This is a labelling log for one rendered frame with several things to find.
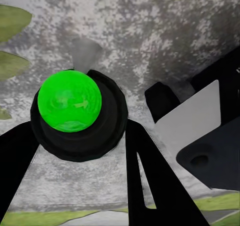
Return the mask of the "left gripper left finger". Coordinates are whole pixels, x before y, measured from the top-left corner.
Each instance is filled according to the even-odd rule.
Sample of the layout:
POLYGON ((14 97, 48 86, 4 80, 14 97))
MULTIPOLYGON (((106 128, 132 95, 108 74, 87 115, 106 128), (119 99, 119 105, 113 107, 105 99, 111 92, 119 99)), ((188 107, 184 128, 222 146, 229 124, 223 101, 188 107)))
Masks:
POLYGON ((31 121, 0 136, 0 223, 39 144, 31 121))

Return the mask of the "insectifuge atomizer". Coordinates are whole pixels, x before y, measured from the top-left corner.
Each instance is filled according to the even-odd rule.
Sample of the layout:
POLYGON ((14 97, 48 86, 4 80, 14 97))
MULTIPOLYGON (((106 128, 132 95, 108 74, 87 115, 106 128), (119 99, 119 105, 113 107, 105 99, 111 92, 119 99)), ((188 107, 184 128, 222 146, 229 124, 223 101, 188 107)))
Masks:
POLYGON ((37 141, 64 161, 87 162, 115 149, 127 127, 128 108, 115 81, 91 70, 102 46, 70 40, 74 70, 57 72, 35 94, 30 110, 37 141))

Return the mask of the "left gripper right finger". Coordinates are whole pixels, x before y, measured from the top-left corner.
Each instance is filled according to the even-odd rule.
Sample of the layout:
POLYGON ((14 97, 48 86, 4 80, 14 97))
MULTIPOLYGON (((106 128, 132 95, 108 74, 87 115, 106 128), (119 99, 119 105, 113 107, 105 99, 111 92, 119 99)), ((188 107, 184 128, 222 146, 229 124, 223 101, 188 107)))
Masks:
POLYGON ((210 226, 145 128, 130 119, 125 148, 129 226, 210 226), (137 153, 156 209, 145 206, 137 153))

